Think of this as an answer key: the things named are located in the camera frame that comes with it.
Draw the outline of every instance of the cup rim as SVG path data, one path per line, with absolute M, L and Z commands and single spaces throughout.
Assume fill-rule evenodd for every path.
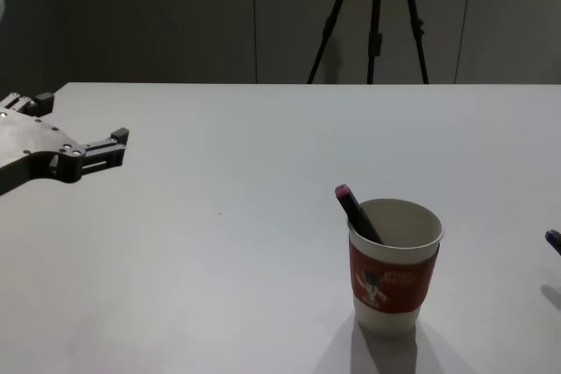
M 426 243 L 426 244 L 423 244 L 423 245 L 417 245 L 415 247 L 396 247 L 396 246 L 393 246 L 393 245 L 385 245 L 385 244 L 376 243 L 375 241 L 369 240 L 368 238 L 365 238 L 365 237 L 361 236 L 357 231 L 355 231 L 354 227 L 351 225 L 351 223 L 347 219 L 347 227 L 349 228 L 349 234 L 353 234 L 354 236 L 358 237 L 361 241 L 364 241 L 365 243 L 368 243 L 368 244 L 370 244 L 374 247 L 379 247 L 381 249 L 401 250 L 401 251 L 421 250 L 421 249 L 425 249 L 425 248 L 429 248 L 431 246 L 434 246 L 435 244 L 438 244 L 442 241 L 442 239 L 444 237 L 444 226 L 442 224 L 442 221 L 440 221 L 440 218 L 437 216 L 437 214 L 435 214 L 430 209 L 425 208 L 423 205 L 415 203 L 414 201 L 405 201 L 403 199 L 379 198 L 379 199 L 371 199 L 371 200 L 368 200 L 368 201 L 363 201 L 363 202 L 360 203 L 360 206 L 362 206 L 365 203 L 371 202 L 371 201 L 398 201 L 398 202 L 401 202 L 401 203 L 408 203 L 408 204 L 411 204 L 411 205 L 415 205 L 419 208 L 423 208 L 426 212 L 429 212 L 434 218 L 436 218 L 436 220 L 438 221 L 438 225 L 440 226 L 440 232 L 439 232 L 437 238 L 435 238 L 430 243 Z

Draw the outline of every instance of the white paper cup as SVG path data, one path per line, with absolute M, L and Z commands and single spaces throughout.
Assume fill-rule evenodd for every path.
M 357 320 L 379 335 L 400 335 L 415 326 L 444 230 L 436 215 L 410 201 L 376 199 L 362 208 L 384 245 L 349 225 Z

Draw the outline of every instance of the tripod leg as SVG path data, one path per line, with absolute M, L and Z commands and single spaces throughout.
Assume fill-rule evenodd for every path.
M 335 28 L 335 23 L 337 22 L 337 16 L 339 15 L 339 11 L 341 11 L 341 6 L 343 5 L 344 0 L 335 0 L 335 4 L 333 4 L 333 10 L 331 14 L 325 21 L 325 27 L 323 28 L 323 35 L 322 35 L 322 44 L 319 46 L 319 50 L 317 51 L 316 60 L 314 60 L 314 66 L 312 66 L 312 70 L 309 73 L 308 84 L 314 83 L 314 78 L 316 77 L 317 69 L 319 68 L 319 64 L 322 61 L 323 52 L 325 47 L 327 46 L 327 42 L 330 39 L 331 34 L 333 33 L 333 29 Z
M 423 75 L 423 83 L 429 83 L 429 75 L 427 73 L 427 64 L 424 59 L 423 41 L 422 37 L 423 22 L 419 18 L 419 13 L 417 11 L 417 5 L 415 0 L 407 0 L 407 5 L 409 7 L 409 15 L 411 16 L 411 29 L 413 30 L 413 37 L 417 44 L 417 54 L 419 55 L 419 65 L 421 66 L 421 74 Z
M 380 33 L 380 8 L 382 0 L 372 0 L 372 16 L 370 18 L 370 35 L 368 38 L 368 74 L 366 83 L 374 82 L 374 61 L 380 56 L 382 34 Z

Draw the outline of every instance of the printed graphic on cup sleeve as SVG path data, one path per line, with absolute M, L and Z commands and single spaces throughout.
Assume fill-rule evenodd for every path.
M 351 283 L 355 296 L 382 313 L 408 313 L 421 306 L 429 291 L 438 251 L 424 262 L 395 265 L 358 251 L 351 242 Z

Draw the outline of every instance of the gray wall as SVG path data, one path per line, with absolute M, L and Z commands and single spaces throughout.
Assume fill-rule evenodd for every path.
M 372 0 L 345 0 L 316 82 L 366 82 Z M 334 0 L 257 0 L 259 82 L 305 82 Z M 425 22 L 429 76 L 451 83 L 458 57 L 465 0 L 417 0 Z M 377 83 L 420 83 L 406 0 L 382 0 L 384 34 Z
M 0 24 L 0 96 L 35 95 L 67 81 L 57 0 L 5 0 Z
M 560 83 L 561 0 L 470 0 L 458 83 Z
M 73 81 L 255 82 L 252 0 L 64 0 Z

